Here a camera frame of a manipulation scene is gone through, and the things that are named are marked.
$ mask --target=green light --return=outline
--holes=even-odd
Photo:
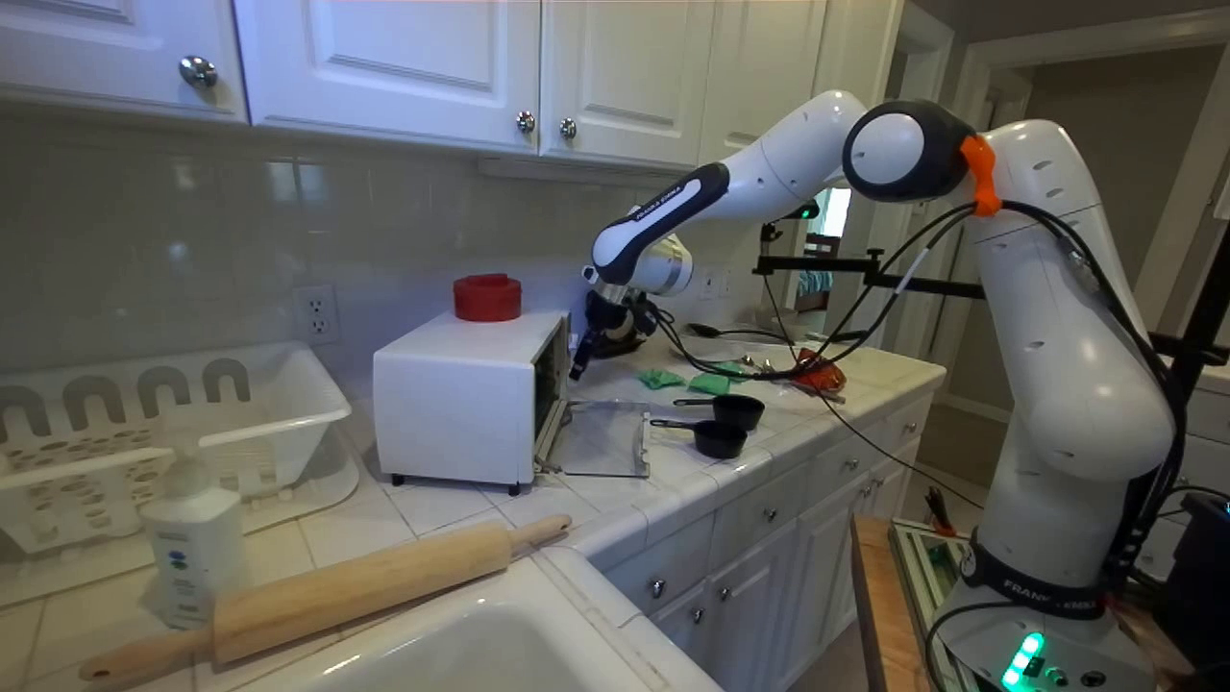
[[[1014,692],[1021,683],[1028,669],[1041,659],[1041,650],[1044,650],[1044,636],[1041,631],[1028,631],[1028,640],[1011,655],[1011,665],[1001,678],[1001,690]]]
[[[1030,631],[1028,642],[1021,642],[1021,655],[1037,659],[1041,650],[1044,650],[1044,636]]]

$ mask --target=kitchen sink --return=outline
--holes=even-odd
[[[651,690],[533,561],[426,600],[245,692],[633,692]]]

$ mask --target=dish rack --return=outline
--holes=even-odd
[[[133,536],[176,452],[268,496],[346,414],[301,342],[5,376],[0,526],[22,552]]]

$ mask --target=robotic arm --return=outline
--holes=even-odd
[[[602,228],[591,247],[588,329],[573,354],[573,381],[588,359],[627,354],[652,329],[643,296],[690,286],[693,254],[674,233],[677,228],[702,219],[764,223],[804,209],[842,173],[842,142],[863,114],[865,109],[851,94],[819,94],[745,150],[690,173]]]
[[[573,376],[591,354],[627,354],[652,329],[638,301],[693,273],[677,228],[770,223],[838,173],[869,200],[929,200],[973,176],[982,200],[973,242],[1014,414],[973,568],[947,609],[961,620],[939,640],[1001,690],[1066,690],[1069,678],[1153,690],[1105,613],[1105,561],[1126,520],[1126,485],[1169,456],[1180,411],[1151,364],[1087,167],[1057,124],[977,139],[934,104],[865,110],[845,94],[815,95],[755,147],[601,230]],[[1044,636],[1051,650],[1014,669],[1030,636]]]

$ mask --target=rolling pin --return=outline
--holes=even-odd
[[[568,517],[509,531],[482,522],[371,559],[340,561],[314,574],[273,582],[239,597],[222,597],[208,625],[139,640],[104,659],[86,661],[80,681],[144,683],[212,655],[214,669],[253,655],[333,631],[344,624],[426,600],[436,591],[502,574],[518,552],[545,547],[568,531]]]

